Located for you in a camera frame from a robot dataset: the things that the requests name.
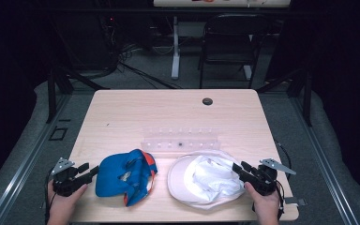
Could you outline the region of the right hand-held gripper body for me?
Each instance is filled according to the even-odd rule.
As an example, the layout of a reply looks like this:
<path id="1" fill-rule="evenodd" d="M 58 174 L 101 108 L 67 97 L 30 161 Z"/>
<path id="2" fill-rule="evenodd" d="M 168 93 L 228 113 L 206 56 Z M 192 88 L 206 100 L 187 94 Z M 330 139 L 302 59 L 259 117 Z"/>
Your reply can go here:
<path id="1" fill-rule="evenodd" d="M 256 177 L 256 183 L 251 185 L 263 196 L 272 194 L 277 190 L 278 171 L 296 175 L 294 170 L 272 158 L 266 158 L 261 160 L 261 164 L 257 168 L 253 167 L 251 173 Z"/>

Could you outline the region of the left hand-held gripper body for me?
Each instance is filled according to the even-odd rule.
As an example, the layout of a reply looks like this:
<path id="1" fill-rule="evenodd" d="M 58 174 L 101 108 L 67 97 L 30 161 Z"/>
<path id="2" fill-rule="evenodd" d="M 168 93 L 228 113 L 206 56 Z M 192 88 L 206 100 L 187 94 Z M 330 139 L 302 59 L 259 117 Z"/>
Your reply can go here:
<path id="1" fill-rule="evenodd" d="M 77 177 L 77 169 L 73 161 L 60 157 L 51 171 L 53 191 L 60 196 L 68 197 L 82 185 L 86 185 L 83 176 Z"/>

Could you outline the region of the blue and orange cap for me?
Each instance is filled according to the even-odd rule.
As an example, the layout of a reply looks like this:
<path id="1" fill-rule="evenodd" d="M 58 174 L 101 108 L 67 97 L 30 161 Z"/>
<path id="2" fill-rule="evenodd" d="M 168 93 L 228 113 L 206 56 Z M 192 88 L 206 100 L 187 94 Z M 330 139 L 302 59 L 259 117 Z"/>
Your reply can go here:
<path id="1" fill-rule="evenodd" d="M 108 156 L 99 165 L 96 195 L 113 197 L 123 194 L 125 206 L 132 206 L 151 192 L 157 173 L 154 157 L 143 150 Z"/>

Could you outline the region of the white bucket hat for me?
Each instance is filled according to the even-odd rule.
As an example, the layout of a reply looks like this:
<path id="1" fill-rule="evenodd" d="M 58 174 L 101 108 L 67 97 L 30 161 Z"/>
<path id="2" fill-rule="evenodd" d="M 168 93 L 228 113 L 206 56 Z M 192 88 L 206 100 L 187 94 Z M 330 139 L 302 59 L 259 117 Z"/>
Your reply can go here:
<path id="1" fill-rule="evenodd" d="M 170 167 L 168 190 L 180 203 L 203 210 L 234 201 L 245 192 L 233 171 L 234 162 L 234 157 L 220 150 L 190 152 Z"/>

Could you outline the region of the clear acrylic hat rack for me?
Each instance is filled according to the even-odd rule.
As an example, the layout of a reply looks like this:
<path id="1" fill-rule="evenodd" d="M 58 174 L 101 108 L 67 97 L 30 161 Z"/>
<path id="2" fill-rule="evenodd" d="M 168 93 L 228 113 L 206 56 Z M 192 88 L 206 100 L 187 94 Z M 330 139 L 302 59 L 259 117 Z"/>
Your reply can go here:
<path id="1" fill-rule="evenodd" d="M 220 149 L 217 133 L 210 127 L 150 127 L 143 131 L 142 149 L 174 153 Z"/>

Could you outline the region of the person's left hand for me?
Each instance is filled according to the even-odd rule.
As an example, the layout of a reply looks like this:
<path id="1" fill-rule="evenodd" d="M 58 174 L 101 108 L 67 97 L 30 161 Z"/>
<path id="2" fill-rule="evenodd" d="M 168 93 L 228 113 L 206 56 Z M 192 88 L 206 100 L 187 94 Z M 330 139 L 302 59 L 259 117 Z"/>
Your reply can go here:
<path id="1" fill-rule="evenodd" d="M 47 225 L 68 225 L 75 211 L 77 201 L 87 190 L 87 185 L 82 185 L 68 197 L 56 195 L 53 191 L 53 180 L 48 183 L 49 219 Z"/>

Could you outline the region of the person's right hand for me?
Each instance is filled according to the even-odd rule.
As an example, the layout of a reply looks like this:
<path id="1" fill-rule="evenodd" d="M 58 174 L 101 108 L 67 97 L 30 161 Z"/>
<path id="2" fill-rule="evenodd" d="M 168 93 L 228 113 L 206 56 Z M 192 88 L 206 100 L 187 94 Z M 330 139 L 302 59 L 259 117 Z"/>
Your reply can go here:
<path id="1" fill-rule="evenodd" d="M 254 201 L 255 213 L 260 225 L 279 225 L 278 209 L 279 196 L 276 192 L 271 195 L 263 196 L 255 188 L 246 182 L 244 187 Z"/>

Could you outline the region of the black metal stand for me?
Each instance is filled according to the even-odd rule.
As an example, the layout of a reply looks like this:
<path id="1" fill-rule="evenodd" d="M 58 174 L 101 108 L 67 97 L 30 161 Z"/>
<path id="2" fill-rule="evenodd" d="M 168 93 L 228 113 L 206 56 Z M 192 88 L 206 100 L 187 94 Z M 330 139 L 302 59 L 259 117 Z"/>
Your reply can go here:
<path id="1" fill-rule="evenodd" d="M 95 91 L 107 90 L 107 87 L 103 87 L 95 82 L 92 82 L 73 69 L 60 65 L 53 65 L 47 77 L 49 105 L 49 113 L 46 121 L 47 124 L 51 123 L 57 114 L 56 88 L 59 88 L 59 90 L 65 95 L 71 95 L 73 93 L 74 87 L 69 81 L 70 78 L 91 87 Z"/>
<path id="2" fill-rule="evenodd" d="M 297 98 L 301 91 L 303 94 L 302 116 L 309 127 L 312 126 L 310 119 L 311 97 L 312 97 L 312 74 L 306 68 L 297 68 L 294 71 L 274 79 L 269 84 L 257 89 L 259 94 L 265 93 L 281 83 L 291 79 L 291 84 L 287 89 L 289 98 Z"/>

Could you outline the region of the white desk leg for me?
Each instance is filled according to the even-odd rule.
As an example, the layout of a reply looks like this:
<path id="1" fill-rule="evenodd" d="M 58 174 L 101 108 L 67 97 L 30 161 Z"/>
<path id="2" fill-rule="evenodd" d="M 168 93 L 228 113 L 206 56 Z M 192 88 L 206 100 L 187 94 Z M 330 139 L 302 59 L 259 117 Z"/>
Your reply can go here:
<path id="1" fill-rule="evenodd" d="M 251 59 L 251 50 L 252 50 L 252 44 L 251 44 L 251 40 L 252 40 L 252 35 L 248 35 L 248 43 L 247 43 L 247 58 L 248 60 Z M 252 75 L 252 71 L 251 71 L 251 65 L 245 65 L 244 66 L 244 74 L 245 74 L 245 78 L 247 79 L 248 82 L 251 81 L 251 75 Z"/>
<path id="2" fill-rule="evenodd" d="M 180 68 L 180 52 L 179 52 L 179 36 L 178 36 L 178 21 L 177 18 L 173 18 L 173 57 L 172 57 L 172 79 L 177 80 L 179 78 Z"/>

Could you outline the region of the dark computer case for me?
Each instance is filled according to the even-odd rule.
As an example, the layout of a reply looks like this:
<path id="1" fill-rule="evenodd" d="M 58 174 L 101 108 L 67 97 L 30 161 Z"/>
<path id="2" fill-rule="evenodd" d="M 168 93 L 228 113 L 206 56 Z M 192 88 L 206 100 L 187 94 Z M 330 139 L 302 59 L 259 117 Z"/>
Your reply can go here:
<path id="1" fill-rule="evenodd" d="M 117 53 L 109 47 L 98 16 L 62 14 L 54 19 L 75 69 L 104 70 L 116 67 Z"/>

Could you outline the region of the black folding chair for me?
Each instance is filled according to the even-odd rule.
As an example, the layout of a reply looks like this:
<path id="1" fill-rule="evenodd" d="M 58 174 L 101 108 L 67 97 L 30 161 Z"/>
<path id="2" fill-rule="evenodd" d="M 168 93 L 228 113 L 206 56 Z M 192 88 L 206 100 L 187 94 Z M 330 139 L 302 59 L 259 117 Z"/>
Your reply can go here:
<path id="1" fill-rule="evenodd" d="M 251 87 L 270 27 L 270 20 L 260 14 L 220 14 L 209 19 L 202 33 L 199 86 L 203 87 L 205 65 L 227 65 L 250 66 L 248 87 Z"/>

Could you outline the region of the aluminium floor rail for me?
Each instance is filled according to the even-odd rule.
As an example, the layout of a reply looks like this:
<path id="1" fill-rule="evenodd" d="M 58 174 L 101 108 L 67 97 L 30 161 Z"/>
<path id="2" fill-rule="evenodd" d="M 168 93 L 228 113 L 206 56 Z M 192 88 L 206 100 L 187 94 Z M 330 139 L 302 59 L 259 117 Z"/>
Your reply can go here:
<path id="1" fill-rule="evenodd" d="M 323 148 L 318 140 L 318 137 L 313 129 L 306 122 L 302 114 L 302 105 L 299 100 L 295 97 L 290 97 L 289 101 L 292 104 L 292 107 L 295 109 L 297 118 L 301 123 L 303 130 L 306 132 L 309 142 L 312 145 L 312 154 L 315 158 L 315 161 L 320 169 L 322 177 L 325 181 L 326 186 L 332 196 L 332 199 L 337 207 L 337 210 L 343 220 L 344 225 L 360 225 L 358 219 L 356 218 L 349 201 L 346 198 L 346 195 L 341 187 L 334 171 L 329 163 L 326 154 L 323 151 Z"/>
<path id="2" fill-rule="evenodd" d="M 35 112 L 0 171 L 0 225 L 45 225 L 48 171 L 73 145 L 76 118 L 70 115 L 72 96 L 58 99 L 58 112 L 45 122 L 46 100 Z"/>

